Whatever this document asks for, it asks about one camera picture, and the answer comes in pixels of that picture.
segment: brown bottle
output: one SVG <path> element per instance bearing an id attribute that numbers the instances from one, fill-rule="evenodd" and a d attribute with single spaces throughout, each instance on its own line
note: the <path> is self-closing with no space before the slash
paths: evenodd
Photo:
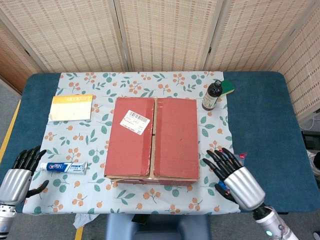
<path id="1" fill-rule="evenodd" d="M 211 111 L 217 104 L 218 98 L 222 94 L 222 84 L 221 81 L 216 80 L 211 83 L 202 99 L 202 107 L 207 111 Z"/>

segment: floral tablecloth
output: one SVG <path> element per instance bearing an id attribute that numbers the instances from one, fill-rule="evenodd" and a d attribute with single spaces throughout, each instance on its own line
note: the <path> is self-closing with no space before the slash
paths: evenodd
<path id="1" fill-rule="evenodd" d="M 30 189 L 49 180 L 47 188 L 25 201 L 26 214 L 140 213 L 225 214 L 239 206 L 216 192 L 217 176 L 201 160 L 207 149 L 232 151 L 227 97 L 214 110 L 202 108 L 202 98 L 222 72 L 77 72 L 62 73 L 56 95 L 93 94 L 90 120 L 48 122 L 41 163 L 88 162 L 86 175 L 35 172 Z M 105 161 L 117 97 L 197 99 L 200 179 L 189 186 L 111 183 Z"/>

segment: gray floor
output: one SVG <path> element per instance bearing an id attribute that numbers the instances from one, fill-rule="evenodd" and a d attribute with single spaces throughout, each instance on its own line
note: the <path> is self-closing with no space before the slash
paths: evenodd
<path id="1" fill-rule="evenodd" d="M 0 84 L 0 143 L 7 132 L 19 98 Z M 311 122 L 302 127 L 309 128 Z M 312 131 L 320 131 L 320 121 L 314 121 Z M 301 240 L 312 240 L 312 232 L 320 230 L 320 210 L 310 213 L 289 213 L 282 215 L 288 226 Z M 72 240 L 76 229 L 73 226 L 75 215 L 18 214 L 8 240 Z M 103 240 L 107 215 L 102 214 L 83 230 L 83 240 Z M 267 240 L 264 231 L 254 223 L 250 213 L 210 216 L 213 240 Z"/>

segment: robotic hand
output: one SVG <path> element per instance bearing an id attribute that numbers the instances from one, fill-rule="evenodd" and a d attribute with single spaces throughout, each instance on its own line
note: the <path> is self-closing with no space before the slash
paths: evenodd
<path id="1" fill-rule="evenodd" d="M 231 194 L 218 184 L 214 186 L 217 191 L 226 199 L 239 204 L 241 208 L 253 211 L 255 222 L 265 230 L 271 240 L 298 240 L 277 212 L 264 204 L 266 194 L 248 169 L 242 166 L 230 151 L 224 147 L 222 151 L 224 153 L 217 150 L 214 153 L 206 151 L 217 166 L 208 159 L 203 159 L 230 189 Z"/>
<path id="2" fill-rule="evenodd" d="M 12 169 L 6 173 L 0 186 L 0 240 L 6 239 L 16 217 L 16 206 L 25 198 L 41 193 L 49 183 L 46 180 L 40 187 L 28 190 L 41 157 L 46 150 L 39 152 L 40 146 L 23 150 L 14 161 Z"/>

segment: cardboard box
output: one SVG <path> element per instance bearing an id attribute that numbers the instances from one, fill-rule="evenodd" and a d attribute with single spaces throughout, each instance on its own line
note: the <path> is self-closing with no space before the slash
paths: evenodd
<path id="1" fill-rule="evenodd" d="M 141 135 L 134 127 L 120 124 L 128 111 L 150 120 Z M 104 175 L 118 183 L 194 183 L 199 178 L 197 129 L 196 100 L 120 97 L 115 103 Z"/>

